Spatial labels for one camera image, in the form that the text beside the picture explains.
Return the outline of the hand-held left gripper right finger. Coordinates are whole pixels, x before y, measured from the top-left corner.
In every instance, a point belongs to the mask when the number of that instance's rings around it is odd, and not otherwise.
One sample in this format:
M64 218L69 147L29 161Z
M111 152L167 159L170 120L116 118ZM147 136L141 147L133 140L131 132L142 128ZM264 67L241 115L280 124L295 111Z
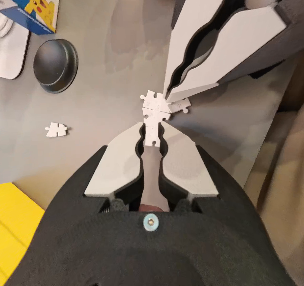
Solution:
M216 188L196 143L166 122L159 123L159 191L166 198L169 211L181 200L190 205L196 198L218 197Z

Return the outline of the white puzzle piece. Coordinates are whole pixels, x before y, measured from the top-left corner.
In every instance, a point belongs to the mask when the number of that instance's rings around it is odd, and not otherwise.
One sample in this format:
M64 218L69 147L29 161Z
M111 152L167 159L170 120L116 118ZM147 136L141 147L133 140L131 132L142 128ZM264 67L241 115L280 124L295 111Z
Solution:
M146 96L141 95L140 98L143 100L142 112L146 128L145 145L160 147L158 124L163 120L168 121L173 113L180 111L188 113L191 103L188 98L167 103L163 94L150 90L147 91Z

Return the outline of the black round ball stand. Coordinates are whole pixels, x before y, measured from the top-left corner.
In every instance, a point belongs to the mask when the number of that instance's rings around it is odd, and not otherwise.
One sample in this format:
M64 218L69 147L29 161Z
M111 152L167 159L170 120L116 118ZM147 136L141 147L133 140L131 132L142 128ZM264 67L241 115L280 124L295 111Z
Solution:
M78 54L74 45L66 39L44 42L37 50L33 72L41 87L48 93L66 90L78 71Z

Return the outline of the loose white puzzle pieces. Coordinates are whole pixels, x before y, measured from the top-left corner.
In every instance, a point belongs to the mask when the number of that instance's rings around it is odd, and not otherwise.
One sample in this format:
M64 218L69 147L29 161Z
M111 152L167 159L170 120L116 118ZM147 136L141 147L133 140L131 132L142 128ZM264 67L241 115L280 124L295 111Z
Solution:
M47 131L46 137L62 137L66 136L67 127L64 124L51 122L49 127L45 127Z

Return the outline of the yellow mat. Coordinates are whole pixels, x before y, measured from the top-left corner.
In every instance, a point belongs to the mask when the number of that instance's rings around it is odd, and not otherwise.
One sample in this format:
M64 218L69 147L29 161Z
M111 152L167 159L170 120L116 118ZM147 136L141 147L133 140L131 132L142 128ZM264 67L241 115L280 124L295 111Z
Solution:
M0 184L0 285L24 257L45 211L13 183Z

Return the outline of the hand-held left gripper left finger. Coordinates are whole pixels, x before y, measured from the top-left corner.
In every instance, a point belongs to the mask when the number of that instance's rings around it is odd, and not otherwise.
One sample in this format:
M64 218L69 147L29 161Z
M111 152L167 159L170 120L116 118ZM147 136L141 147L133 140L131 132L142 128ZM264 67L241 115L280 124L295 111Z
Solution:
M86 197L120 199L129 211L138 211L144 189L142 154L145 124L136 123L116 136L105 152L84 191Z

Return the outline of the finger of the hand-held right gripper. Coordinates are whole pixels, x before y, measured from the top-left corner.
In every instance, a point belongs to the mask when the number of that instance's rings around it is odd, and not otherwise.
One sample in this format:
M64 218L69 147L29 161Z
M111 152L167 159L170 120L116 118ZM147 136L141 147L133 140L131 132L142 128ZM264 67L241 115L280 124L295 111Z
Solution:
M169 92L167 102L176 102L218 86L221 78L286 27L272 6L234 14L220 30L206 60L188 71L183 82Z
M194 34L210 22L223 0L185 0L171 33L163 97L167 96L173 72L185 62L186 49Z

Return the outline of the person's leg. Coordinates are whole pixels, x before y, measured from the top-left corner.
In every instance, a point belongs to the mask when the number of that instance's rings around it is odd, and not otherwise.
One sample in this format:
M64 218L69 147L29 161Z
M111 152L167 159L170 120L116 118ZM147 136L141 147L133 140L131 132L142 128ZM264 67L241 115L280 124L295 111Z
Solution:
M304 58L297 66L244 190L296 285L304 281Z

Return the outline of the blue puzzle box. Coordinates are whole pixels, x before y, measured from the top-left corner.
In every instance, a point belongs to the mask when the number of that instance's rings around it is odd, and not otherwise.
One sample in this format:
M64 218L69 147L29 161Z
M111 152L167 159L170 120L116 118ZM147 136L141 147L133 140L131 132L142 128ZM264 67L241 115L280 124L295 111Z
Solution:
M0 12L36 35L55 34L60 0L0 0Z

